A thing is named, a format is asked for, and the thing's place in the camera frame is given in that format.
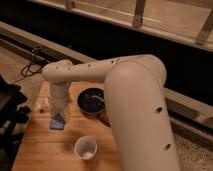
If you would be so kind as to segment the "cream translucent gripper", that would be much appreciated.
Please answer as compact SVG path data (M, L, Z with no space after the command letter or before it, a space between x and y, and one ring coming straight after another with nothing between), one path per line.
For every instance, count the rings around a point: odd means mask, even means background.
M54 118L59 114L65 123L68 123L71 117L71 98L69 96L63 98L48 97L48 102L50 104L50 116Z

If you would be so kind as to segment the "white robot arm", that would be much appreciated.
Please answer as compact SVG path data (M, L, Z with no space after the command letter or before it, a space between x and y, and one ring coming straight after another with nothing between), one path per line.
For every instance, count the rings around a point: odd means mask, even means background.
M49 103L60 114L74 81L104 85L104 102L123 171L181 171L165 102L166 68L156 56L133 55L72 64L47 64Z

